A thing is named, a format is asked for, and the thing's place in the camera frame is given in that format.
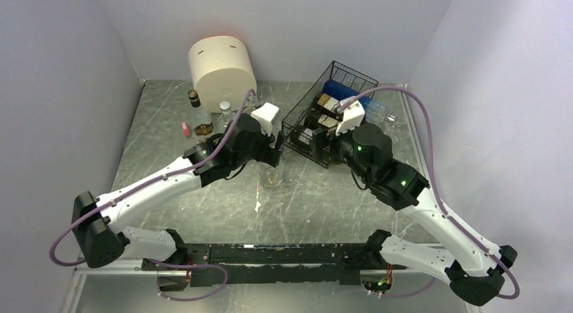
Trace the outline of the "clear round glass bottle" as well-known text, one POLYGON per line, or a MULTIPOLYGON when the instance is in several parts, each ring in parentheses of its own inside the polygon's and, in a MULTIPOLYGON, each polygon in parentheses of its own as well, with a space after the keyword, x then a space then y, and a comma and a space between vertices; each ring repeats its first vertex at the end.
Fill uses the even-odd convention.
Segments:
POLYGON ((215 123, 215 133, 223 134, 233 121, 235 113, 231 110, 231 104, 228 101, 222 101, 219 104, 220 115, 215 123))

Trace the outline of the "clear bottle gold black label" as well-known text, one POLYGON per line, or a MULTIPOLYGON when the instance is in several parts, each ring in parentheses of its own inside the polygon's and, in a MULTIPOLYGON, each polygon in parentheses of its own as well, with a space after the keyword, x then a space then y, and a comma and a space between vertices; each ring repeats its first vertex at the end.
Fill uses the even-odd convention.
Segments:
POLYGON ((188 91, 191 104, 192 128, 198 142, 206 142, 214 133, 211 114, 202 106, 199 94, 196 90, 188 91))

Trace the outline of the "dark wine bottle black cap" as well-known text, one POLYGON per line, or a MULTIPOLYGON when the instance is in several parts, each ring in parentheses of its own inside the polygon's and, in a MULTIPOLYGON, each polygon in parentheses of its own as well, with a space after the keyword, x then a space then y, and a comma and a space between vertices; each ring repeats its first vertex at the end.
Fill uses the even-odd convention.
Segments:
POLYGON ((322 114, 316 110, 311 110, 303 121, 303 125, 311 130, 317 128, 336 128, 339 125, 339 121, 327 114, 322 114))

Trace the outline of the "dark wine bottle bottom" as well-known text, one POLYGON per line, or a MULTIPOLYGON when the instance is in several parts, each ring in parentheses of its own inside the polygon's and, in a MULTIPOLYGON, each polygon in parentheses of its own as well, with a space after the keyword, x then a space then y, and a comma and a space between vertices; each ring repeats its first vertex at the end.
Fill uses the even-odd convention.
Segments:
POLYGON ((291 147, 307 158, 314 158, 315 142, 313 130, 302 125, 297 125, 289 135, 291 147))

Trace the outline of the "slim clear glass bottle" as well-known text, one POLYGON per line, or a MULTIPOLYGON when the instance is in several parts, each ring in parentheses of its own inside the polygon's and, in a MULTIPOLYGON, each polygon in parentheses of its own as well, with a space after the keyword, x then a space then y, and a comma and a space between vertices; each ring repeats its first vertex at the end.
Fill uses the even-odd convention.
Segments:
POLYGON ((253 111, 258 110, 264 104, 262 98, 257 93, 252 93, 249 96, 246 112, 251 114, 253 111))

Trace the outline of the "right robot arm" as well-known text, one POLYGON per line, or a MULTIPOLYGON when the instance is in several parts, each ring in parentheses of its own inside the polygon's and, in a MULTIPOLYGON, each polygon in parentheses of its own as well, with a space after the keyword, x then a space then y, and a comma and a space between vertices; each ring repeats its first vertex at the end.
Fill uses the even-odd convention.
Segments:
POLYGON ((516 250, 486 240, 439 202, 422 174, 393 157, 392 140, 377 125, 365 123, 344 133, 321 128, 313 135, 312 149, 323 147, 347 165, 353 179, 359 179, 378 201, 410 217, 442 245, 435 249, 377 230, 364 245, 370 267, 413 268, 448 284, 474 306, 503 297, 506 278, 515 279, 509 268, 517 258, 516 250))

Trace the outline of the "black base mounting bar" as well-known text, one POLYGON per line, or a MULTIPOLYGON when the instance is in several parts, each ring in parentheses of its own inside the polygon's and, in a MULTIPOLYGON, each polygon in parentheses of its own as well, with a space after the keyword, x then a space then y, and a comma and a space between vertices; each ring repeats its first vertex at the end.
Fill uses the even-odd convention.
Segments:
POLYGON ((185 254, 176 252, 170 264, 192 264, 189 287, 230 284, 321 283, 340 285, 375 283, 389 264, 374 257, 363 243, 284 243, 275 245, 189 243, 185 254))

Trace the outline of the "dark wine bottle gold cap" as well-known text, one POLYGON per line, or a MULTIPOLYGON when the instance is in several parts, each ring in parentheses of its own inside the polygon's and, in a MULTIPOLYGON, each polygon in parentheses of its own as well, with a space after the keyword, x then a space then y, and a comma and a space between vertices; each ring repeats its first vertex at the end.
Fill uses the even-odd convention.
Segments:
POLYGON ((327 114, 330 117, 338 118, 340 115, 337 112, 339 101, 325 93, 318 93, 313 101, 312 108, 322 114, 327 114))

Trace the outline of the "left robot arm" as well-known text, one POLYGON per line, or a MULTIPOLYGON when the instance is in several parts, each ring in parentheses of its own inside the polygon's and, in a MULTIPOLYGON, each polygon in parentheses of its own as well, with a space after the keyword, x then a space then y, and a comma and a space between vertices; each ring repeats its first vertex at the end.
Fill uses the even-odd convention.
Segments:
POLYGON ((158 260, 169 269, 184 266, 187 250, 171 230, 149 231, 131 223, 179 195, 197 191, 230 177, 250 161, 277 166, 285 135, 273 133, 273 121, 258 114, 241 114, 225 133, 198 143, 158 172, 117 191, 76 196, 72 232, 90 268, 121 257, 158 260))

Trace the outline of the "clear square glass bottle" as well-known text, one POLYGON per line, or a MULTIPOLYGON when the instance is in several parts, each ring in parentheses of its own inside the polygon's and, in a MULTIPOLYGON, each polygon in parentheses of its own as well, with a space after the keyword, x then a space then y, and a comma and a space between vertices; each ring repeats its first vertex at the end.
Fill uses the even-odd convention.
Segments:
POLYGON ((277 187, 284 180, 284 163, 280 162, 276 167, 263 162, 257 163, 259 183, 263 187, 277 187))

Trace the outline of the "cream cylindrical container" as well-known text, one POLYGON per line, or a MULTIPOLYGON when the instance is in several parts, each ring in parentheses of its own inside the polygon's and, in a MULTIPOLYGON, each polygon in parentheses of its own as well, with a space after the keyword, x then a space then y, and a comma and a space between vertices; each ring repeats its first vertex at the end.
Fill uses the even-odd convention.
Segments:
POLYGON ((193 88, 202 106, 212 112, 220 111, 227 101, 231 110, 238 110, 249 89, 257 83, 245 44, 239 39, 218 35, 197 41, 188 52, 193 88))

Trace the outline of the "pink eraser block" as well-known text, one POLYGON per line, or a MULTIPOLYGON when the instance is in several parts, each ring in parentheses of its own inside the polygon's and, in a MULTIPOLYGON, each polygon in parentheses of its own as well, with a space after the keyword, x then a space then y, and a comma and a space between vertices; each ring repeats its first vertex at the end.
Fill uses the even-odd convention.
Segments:
POLYGON ((182 133, 186 138, 190 138, 193 136, 192 130, 187 122, 182 122, 181 127, 182 127, 182 133))

